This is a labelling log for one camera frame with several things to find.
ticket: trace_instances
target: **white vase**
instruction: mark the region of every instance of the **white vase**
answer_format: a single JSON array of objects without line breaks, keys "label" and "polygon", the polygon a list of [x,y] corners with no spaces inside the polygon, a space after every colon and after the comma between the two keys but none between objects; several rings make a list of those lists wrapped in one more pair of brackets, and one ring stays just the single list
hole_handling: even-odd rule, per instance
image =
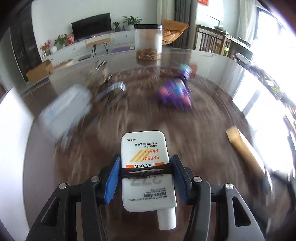
[{"label": "white vase", "polygon": [[50,48],[50,53],[55,53],[57,51],[57,47],[56,46],[53,46]]}]

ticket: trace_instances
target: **screw head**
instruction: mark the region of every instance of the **screw head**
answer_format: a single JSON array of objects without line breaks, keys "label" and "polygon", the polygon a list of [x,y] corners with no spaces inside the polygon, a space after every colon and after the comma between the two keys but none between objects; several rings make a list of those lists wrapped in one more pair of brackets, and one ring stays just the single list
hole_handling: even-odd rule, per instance
[{"label": "screw head", "polygon": [[95,183],[95,182],[97,182],[97,181],[99,181],[100,180],[100,178],[98,177],[98,176],[93,176],[92,178],[91,178],[91,181],[93,182],[93,183]]},{"label": "screw head", "polygon": [[232,185],[231,183],[227,183],[227,184],[225,185],[225,187],[226,187],[227,189],[233,189],[233,185]]},{"label": "screw head", "polygon": [[202,182],[202,178],[201,178],[201,177],[194,177],[193,180],[194,180],[196,183],[201,183],[201,182]]},{"label": "screw head", "polygon": [[59,189],[65,189],[67,187],[67,184],[66,183],[61,183],[59,185]]}]

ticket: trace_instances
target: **purple mat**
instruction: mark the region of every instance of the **purple mat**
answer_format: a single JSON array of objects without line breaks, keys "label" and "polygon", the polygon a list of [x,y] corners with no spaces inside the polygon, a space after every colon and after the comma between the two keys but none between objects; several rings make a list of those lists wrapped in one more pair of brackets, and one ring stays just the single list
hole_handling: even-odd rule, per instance
[{"label": "purple mat", "polygon": [[119,53],[119,52],[124,52],[124,51],[129,51],[129,50],[132,50],[130,46],[125,46],[125,47],[120,47],[120,48],[116,48],[116,49],[113,49],[111,51],[111,53]]}]

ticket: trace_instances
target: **television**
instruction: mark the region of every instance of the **television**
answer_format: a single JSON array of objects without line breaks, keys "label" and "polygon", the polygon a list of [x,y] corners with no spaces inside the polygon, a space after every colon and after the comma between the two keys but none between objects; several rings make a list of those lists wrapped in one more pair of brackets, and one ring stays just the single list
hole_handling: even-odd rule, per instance
[{"label": "television", "polygon": [[110,13],[104,13],[72,23],[75,40],[87,38],[99,33],[111,31]]}]

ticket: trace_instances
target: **white tv cabinet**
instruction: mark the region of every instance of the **white tv cabinet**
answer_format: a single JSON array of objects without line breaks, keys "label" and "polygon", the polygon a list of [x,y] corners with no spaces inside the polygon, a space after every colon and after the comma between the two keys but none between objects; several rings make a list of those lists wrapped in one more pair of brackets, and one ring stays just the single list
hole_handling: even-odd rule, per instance
[{"label": "white tv cabinet", "polygon": [[[109,53],[112,49],[124,47],[124,46],[134,46],[135,45],[135,33],[134,31],[121,31],[114,32],[109,34],[104,34],[100,36],[96,36],[93,38],[89,38],[86,40],[79,41],[72,45],[63,47],[57,52],[45,57],[42,59],[42,62],[49,59],[52,65],[57,65],[61,62],[64,62],[68,59],[71,59],[76,56],[83,56],[86,54],[91,54],[91,47],[86,47],[86,45],[90,42],[94,42],[100,39],[111,38],[111,42],[107,42]],[[96,56],[107,54],[103,44],[99,44],[96,46]]]}]

